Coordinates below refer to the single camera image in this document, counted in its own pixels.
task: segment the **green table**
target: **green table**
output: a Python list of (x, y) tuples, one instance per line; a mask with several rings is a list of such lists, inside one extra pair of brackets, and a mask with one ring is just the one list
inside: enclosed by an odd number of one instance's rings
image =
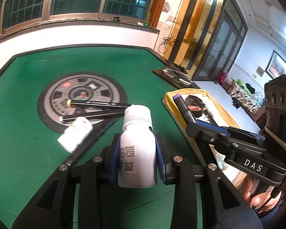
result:
[[(165, 92), (175, 90), (152, 73), (162, 66), (147, 50), (123, 47), (67, 47), (18, 56), (0, 77), (0, 220), (11, 228), (30, 198), (69, 155), (57, 142), (60, 134), (44, 125), (37, 112), (37, 100), (45, 86), (68, 73), (91, 71), (114, 78), (126, 90), (129, 103), (150, 108), (153, 132), (161, 133), (179, 155), (197, 163), (161, 103)], [(122, 124), (119, 119), (107, 129), (79, 164), (109, 145), (114, 134), (122, 132)], [(170, 227), (173, 185), (165, 186), (159, 179), (150, 189), (104, 186), (101, 193), (105, 228)]]

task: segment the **blanket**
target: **blanket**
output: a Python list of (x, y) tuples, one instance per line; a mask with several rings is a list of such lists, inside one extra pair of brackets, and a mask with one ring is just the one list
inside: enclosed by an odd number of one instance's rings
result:
[(257, 112), (259, 107), (237, 83), (235, 83), (230, 96), (235, 97), (245, 108), (247, 108), (251, 113)]

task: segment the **ceiling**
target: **ceiling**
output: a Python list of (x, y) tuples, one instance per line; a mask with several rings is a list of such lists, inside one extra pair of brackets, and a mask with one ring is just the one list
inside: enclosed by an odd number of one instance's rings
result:
[(286, 48), (286, 13), (278, 0), (236, 0), (248, 27), (262, 30)]

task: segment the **purple marker cap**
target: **purple marker cap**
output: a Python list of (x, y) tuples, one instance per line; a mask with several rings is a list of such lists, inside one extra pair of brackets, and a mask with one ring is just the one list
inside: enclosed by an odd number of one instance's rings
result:
[(181, 95), (176, 94), (176, 95), (173, 96), (173, 99), (175, 100), (175, 99), (178, 98), (179, 96), (181, 96)]

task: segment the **framed painting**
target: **framed painting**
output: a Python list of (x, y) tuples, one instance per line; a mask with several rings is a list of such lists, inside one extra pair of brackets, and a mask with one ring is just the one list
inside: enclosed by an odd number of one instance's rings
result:
[(267, 65), (266, 73), (272, 79), (286, 74), (286, 61), (275, 50), (273, 50), (272, 56)]

